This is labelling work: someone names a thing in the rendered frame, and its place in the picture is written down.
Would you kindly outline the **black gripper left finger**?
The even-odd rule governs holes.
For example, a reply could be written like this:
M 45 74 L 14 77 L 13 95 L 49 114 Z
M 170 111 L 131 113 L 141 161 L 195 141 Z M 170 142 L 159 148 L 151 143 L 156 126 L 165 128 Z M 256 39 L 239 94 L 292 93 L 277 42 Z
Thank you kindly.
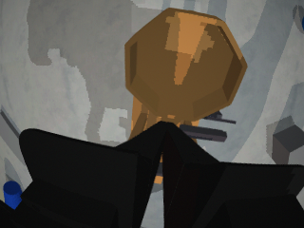
M 166 122 L 109 147 L 37 128 L 19 134 L 31 179 L 118 208 L 119 228 L 141 228 L 162 156 Z

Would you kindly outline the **blue cylinder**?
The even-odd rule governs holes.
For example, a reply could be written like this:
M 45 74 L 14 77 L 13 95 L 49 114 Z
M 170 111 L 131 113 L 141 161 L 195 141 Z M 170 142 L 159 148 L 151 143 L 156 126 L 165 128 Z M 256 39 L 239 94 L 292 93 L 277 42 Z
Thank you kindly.
M 5 204 L 10 206 L 10 208 L 14 209 L 19 205 L 19 202 L 22 201 L 20 195 L 22 195 L 22 189 L 20 189 L 20 185 L 15 181 L 5 182 L 4 187 L 4 201 Z

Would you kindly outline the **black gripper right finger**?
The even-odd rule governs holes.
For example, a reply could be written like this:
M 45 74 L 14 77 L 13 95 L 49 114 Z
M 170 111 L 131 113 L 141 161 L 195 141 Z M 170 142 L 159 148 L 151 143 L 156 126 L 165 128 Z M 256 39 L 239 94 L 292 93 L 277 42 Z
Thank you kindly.
M 304 164 L 219 162 L 174 123 L 162 150 L 164 228 L 205 228 L 227 200 L 299 194 Z

